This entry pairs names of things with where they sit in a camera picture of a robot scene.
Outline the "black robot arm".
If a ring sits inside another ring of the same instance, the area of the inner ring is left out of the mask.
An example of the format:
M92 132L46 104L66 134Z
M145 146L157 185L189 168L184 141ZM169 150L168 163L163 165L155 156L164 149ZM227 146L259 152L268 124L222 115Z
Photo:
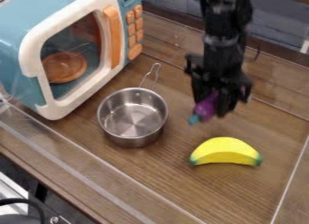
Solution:
M196 0L203 18L203 53L185 56L193 109L189 122L223 117L248 100L252 82L242 71L251 0Z

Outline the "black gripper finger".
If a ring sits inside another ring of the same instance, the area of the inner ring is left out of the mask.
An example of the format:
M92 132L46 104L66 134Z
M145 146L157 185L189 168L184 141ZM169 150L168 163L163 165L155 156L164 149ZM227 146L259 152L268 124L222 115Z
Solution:
M207 97L210 92L203 79L196 74L191 75L191 91L195 103L199 103Z
M236 89L222 88L218 91L216 99L216 115L223 117L230 111L234 110L240 92Z

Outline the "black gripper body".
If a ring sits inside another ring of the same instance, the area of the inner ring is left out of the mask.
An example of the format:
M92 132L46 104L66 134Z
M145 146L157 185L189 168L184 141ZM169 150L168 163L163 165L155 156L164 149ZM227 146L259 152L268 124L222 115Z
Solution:
M222 89L224 86L231 86L240 92L239 101L246 103L251 96L252 82L243 73L240 65L235 64L223 71L208 70L203 67L203 56L188 53L184 56L187 65L183 69L184 73L191 77L196 74L204 81L210 91L211 89Z

